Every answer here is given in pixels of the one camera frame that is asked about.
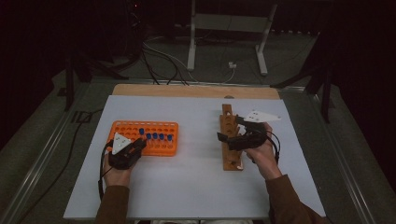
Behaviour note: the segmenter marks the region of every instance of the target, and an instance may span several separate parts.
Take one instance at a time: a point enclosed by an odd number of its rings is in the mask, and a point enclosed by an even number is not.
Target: white metal frame
[[[264,50],[265,43],[271,30],[271,25],[274,19],[277,4],[273,4],[271,6],[271,11],[268,17],[244,17],[196,13],[196,0],[191,1],[191,37],[189,59],[187,62],[187,69],[189,71],[193,71],[195,67],[195,30],[209,29],[262,33],[262,42],[259,45],[256,45],[256,55],[260,67],[260,74],[262,74],[263,76],[268,74],[267,66],[265,64],[262,52]]]

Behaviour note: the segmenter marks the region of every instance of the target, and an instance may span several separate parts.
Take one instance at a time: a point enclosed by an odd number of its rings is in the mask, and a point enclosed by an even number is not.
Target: wooden board
[[[220,132],[228,137],[236,137],[239,134],[238,124],[235,122],[231,105],[222,105],[223,114],[220,115]],[[223,170],[242,171],[244,166],[241,160],[242,151],[230,150],[226,143],[221,142]]]
[[[118,84],[114,88],[112,94],[134,96],[185,96],[269,100],[280,99],[276,89],[267,87]]]

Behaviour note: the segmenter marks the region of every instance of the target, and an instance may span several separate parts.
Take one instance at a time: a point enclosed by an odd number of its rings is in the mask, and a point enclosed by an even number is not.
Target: left hand
[[[108,164],[108,154],[105,155],[105,166],[103,167],[103,174],[111,168],[110,164]],[[129,188],[129,183],[131,180],[131,173],[134,169],[134,165],[131,166],[128,170],[117,170],[116,168],[112,168],[110,171],[105,174],[104,179],[106,186],[124,186]]]

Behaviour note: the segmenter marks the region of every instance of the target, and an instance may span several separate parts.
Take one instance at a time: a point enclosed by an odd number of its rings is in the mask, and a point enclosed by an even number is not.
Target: white table
[[[163,91],[172,88],[147,87],[150,88],[146,91],[148,94],[156,92],[157,89]],[[211,88],[198,87],[176,87],[176,89],[187,90],[185,91],[187,94],[189,91],[196,93],[202,89],[205,92],[211,90]],[[223,94],[227,94],[228,90],[241,90],[241,88],[223,90]],[[281,142],[279,166],[283,173],[289,174],[302,202],[325,217],[318,192],[282,100],[111,95],[81,167],[64,218],[95,217],[100,204],[97,181],[101,151],[112,122],[120,119],[175,121],[179,125],[176,156],[142,157],[135,166],[130,185],[127,217],[134,219],[267,217],[268,194],[264,179],[255,164],[244,155],[244,171],[222,170],[221,144],[217,139],[222,104],[231,104],[233,112],[240,116],[257,109],[281,117],[281,120],[270,123]]]

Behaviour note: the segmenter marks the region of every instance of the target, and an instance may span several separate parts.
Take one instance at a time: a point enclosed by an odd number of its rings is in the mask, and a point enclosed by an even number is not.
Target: right hand
[[[267,131],[268,138],[271,138],[272,127],[267,122],[264,122],[263,125]],[[267,140],[261,146],[248,148],[245,151],[247,156],[257,164],[260,174],[266,180],[282,176],[275,160],[273,145],[270,141]]]

